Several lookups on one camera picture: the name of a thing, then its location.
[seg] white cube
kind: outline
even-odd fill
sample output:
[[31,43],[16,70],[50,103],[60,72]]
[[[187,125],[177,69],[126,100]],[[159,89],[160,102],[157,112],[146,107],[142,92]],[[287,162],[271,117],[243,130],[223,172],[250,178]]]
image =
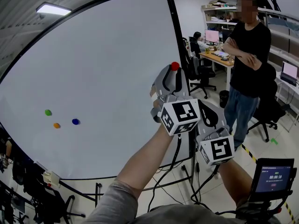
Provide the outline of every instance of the white cube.
[[200,120],[197,99],[164,103],[161,118],[169,135],[191,131]]
[[199,151],[209,166],[227,162],[235,154],[234,137],[230,135],[201,141]]

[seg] green floor mark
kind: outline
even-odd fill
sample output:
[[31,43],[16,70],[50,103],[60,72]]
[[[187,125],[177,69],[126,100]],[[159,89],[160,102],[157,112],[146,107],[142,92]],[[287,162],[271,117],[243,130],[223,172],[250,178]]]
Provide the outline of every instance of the green floor mark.
[[271,143],[275,143],[276,145],[278,144],[277,141],[275,140],[275,138],[271,139]]

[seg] blue jeans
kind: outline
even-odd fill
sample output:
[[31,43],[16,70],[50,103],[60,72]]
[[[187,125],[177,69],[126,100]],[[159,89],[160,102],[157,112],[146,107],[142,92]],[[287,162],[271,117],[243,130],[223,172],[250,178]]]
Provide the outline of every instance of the blue jeans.
[[242,95],[230,86],[228,103],[224,108],[224,116],[230,132],[233,131],[233,125],[235,120],[237,120],[237,128],[234,134],[235,148],[244,142],[248,122],[256,110],[257,101],[258,98]]

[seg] pink screen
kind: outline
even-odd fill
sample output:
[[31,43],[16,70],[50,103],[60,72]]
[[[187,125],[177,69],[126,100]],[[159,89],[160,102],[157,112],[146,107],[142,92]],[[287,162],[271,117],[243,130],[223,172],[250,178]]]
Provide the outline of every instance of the pink screen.
[[207,42],[219,42],[219,31],[206,30]]
[[297,67],[296,66],[293,66],[289,63],[284,62],[283,73],[297,79]]

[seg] green magnet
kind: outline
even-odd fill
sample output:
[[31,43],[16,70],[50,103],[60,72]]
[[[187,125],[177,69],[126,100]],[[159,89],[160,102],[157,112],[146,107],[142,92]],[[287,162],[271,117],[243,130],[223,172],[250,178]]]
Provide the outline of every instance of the green magnet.
[[51,116],[51,115],[52,115],[52,112],[51,112],[51,110],[45,110],[45,114],[46,114],[47,116]]
[[278,144],[277,141],[275,140],[275,138],[271,139],[271,143],[275,143],[276,145]]

